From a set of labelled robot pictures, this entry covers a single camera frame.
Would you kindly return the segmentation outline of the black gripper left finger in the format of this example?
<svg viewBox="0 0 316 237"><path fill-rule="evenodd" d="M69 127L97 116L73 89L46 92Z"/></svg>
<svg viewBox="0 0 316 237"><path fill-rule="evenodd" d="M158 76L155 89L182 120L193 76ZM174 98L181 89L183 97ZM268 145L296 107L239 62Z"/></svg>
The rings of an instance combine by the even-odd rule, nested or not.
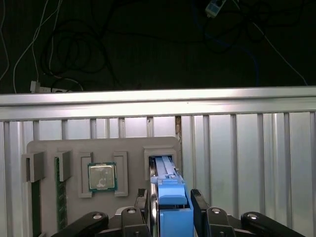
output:
<svg viewBox="0 0 316 237"><path fill-rule="evenodd" d="M148 190L139 189L134 206L123 207L109 218L89 212L54 234L55 237L149 237Z"/></svg>

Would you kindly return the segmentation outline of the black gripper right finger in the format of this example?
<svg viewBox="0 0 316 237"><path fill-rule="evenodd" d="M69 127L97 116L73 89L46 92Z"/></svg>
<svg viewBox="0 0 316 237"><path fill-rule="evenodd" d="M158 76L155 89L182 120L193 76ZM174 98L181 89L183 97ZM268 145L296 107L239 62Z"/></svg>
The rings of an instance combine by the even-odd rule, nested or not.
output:
<svg viewBox="0 0 316 237"><path fill-rule="evenodd" d="M201 192L191 190L194 227L199 237L299 237L293 229L259 212L235 218L219 207L206 203Z"/></svg>

